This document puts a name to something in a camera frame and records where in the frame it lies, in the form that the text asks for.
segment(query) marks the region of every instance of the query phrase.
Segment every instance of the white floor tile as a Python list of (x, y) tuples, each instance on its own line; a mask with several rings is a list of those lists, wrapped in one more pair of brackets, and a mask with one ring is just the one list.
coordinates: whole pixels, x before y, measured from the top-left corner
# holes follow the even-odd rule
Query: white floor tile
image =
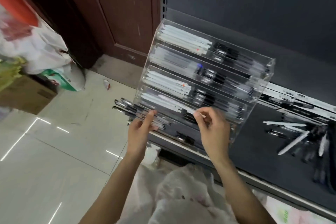
[(135, 89), (89, 71), (86, 90), (64, 91), (39, 115), (29, 134), (107, 174), (127, 141), (128, 117), (113, 110), (114, 99), (133, 100)]
[(78, 223), (108, 178), (27, 134), (0, 167), (0, 223)]

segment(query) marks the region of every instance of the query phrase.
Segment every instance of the right hand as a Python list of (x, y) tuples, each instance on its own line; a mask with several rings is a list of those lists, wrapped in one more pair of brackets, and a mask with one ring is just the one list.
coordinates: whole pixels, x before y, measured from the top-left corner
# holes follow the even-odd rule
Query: right hand
[(230, 124), (221, 111), (212, 107), (202, 107), (195, 111), (194, 117), (201, 132), (203, 147), (213, 164), (228, 161)]

